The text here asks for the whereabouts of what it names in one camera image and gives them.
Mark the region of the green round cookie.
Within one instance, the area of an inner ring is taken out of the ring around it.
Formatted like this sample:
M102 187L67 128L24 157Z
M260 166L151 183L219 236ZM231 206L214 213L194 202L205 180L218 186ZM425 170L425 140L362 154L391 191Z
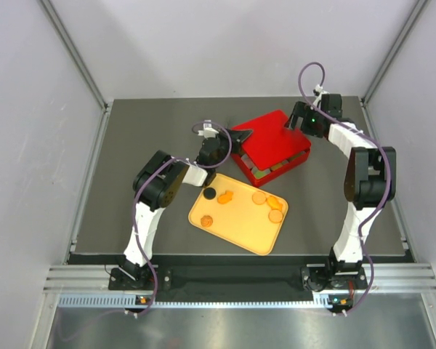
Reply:
M252 174L256 179L262 179L263 177L267 176L267 171L261 171L257 169L256 171L252 172Z

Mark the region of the red box lid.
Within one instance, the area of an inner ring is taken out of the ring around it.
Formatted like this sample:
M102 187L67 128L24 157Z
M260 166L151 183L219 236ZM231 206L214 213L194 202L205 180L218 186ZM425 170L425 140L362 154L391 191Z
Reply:
M292 156L310 152L311 142L298 129L287 129L287 121L288 116L276 110L232 128L233 131L251 130L241 147L258 169L269 169Z

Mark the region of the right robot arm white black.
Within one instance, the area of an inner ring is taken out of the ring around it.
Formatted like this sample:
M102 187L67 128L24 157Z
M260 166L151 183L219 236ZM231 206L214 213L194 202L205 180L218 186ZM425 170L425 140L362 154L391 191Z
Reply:
M347 213L342 232L324 267L301 269L303 285L313 292L365 287L365 242L374 220L395 197L396 151L379 147L354 122L344 118L340 95L320 93L314 104L297 102L285 127L299 127L305 135L327 139L348 160L344 178Z

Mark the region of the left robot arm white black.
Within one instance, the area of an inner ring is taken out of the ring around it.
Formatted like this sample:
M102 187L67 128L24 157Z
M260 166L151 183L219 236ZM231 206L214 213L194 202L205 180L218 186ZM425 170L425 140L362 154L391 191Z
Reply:
M133 182L132 232L124 250L120 269L134 288L143 288L153 273L153 240L165 208L183 184L207 188L217 176L217 169L238 154L253 131L231 130L213 121L205 121L193 133L203 138L195 159L179 158L156 151Z

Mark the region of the red cookie box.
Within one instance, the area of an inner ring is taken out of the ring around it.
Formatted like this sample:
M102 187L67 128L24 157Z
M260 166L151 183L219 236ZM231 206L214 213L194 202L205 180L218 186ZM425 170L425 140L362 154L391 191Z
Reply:
M259 188L270 181L280 177L281 175L287 173L293 168L303 164L310 155L310 149L305 149L288 159L285 159L275 165L272 165L268 169L264 169L261 171L267 171L267 176L262 179L256 179L252 172L256 171L257 166L251 161L251 159L245 154L239 156L238 154L232 154L231 158L237 164L238 168L242 171L246 179L256 188Z

